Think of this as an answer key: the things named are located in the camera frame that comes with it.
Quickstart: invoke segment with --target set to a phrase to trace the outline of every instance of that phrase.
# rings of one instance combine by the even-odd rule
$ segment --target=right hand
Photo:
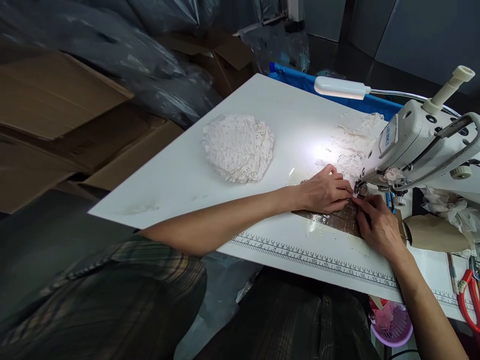
[[[359,207],[356,219],[366,242],[390,263],[403,259],[408,250],[400,237],[397,218],[382,196],[370,195],[363,200],[352,197],[351,200]]]

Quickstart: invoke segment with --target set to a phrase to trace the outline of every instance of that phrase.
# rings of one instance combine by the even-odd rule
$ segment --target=hand
[[[299,207],[322,214],[342,210],[354,192],[349,181],[344,180],[344,176],[331,164],[312,178],[302,181],[297,189]]]
[[[351,200],[359,207],[356,219],[366,242],[390,263],[404,259],[408,250],[400,237],[399,223],[382,196],[370,195],[363,200],[353,197]]]

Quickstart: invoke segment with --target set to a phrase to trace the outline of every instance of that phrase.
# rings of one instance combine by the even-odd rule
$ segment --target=white table
[[[254,115],[275,136],[273,160],[264,178],[246,185],[225,181],[206,161],[202,129],[220,114]],[[144,229],[157,222],[229,200],[278,189],[289,173],[313,175],[322,145],[355,124],[362,113],[257,74],[183,135],[118,186],[89,213]],[[379,134],[385,124],[375,129]],[[308,231],[309,220],[292,213],[252,226],[218,251],[345,288],[401,302],[385,259],[360,238],[321,226]],[[447,255],[410,248],[445,314],[462,320],[452,292]],[[466,260],[455,261],[459,278]]]

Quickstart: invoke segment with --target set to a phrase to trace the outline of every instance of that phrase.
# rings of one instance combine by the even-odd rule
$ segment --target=plastic basket
[[[402,307],[396,307],[393,309],[393,321],[390,324],[389,330],[378,330],[372,322],[371,331],[383,345],[391,348],[399,348],[409,341],[414,327],[410,321],[408,311],[403,310]]]
[[[269,77],[298,89],[305,90],[322,98],[331,100],[335,103],[361,111],[362,113],[382,114],[386,121],[390,121],[390,119],[402,108],[402,105],[396,102],[388,101],[369,94],[365,95],[363,100],[320,95],[314,89],[315,76],[308,75],[274,62],[270,63]]]

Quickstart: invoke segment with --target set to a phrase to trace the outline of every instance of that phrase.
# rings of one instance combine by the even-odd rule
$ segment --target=finger
[[[372,232],[372,229],[370,228],[370,224],[367,221],[367,217],[365,216],[363,210],[358,211],[358,214],[356,215],[356,220],[358,222],[358,227],[360,228],[360,234],[362,238],[368,237]]]
[[[326,214],[334,213],[336,211],[342,210],[345,205],[348,204],[348,200],[340,200],[340,201],[335,201],[332,202],[330,205],[327,205],[323,210],[325,211]]]
[[[368,202],[369,204],[373,205],[375,209],[380,212],[390,212],[387,203],[385,203],[384,198],[382,195],[369,195],[366,196],[363,200]]]
[[[347,190],[340,189],[337,189],[337,191],[335,191],[333,195],[335,197],[335,200],[350,199],[352,197],[352,194],[349,193]]]
[[[340,173],[340,172],[332,173],[330,176],[333,180],[343,180],[344,179],[343,174]]]
[[[368,201],[360,200],[358,197],[352,197],[351,200],[371,218],[377,214],[377,210]]]
[[[320,170],[319,174],[322,174],[322,175],[329,175],[330,173],[332,174],[336,174],[337,173],[337,169],[335,168],[335,166],[333,166],[332,164],[328,164],[327,166],[325,166],[322,170]]]
[[[337,189],[347,190],[350,194],[354,193],[354,190],[352,189],[352,186],[350,185],[350,181],[348,181],[348,180],[335,181],[335,187]]]

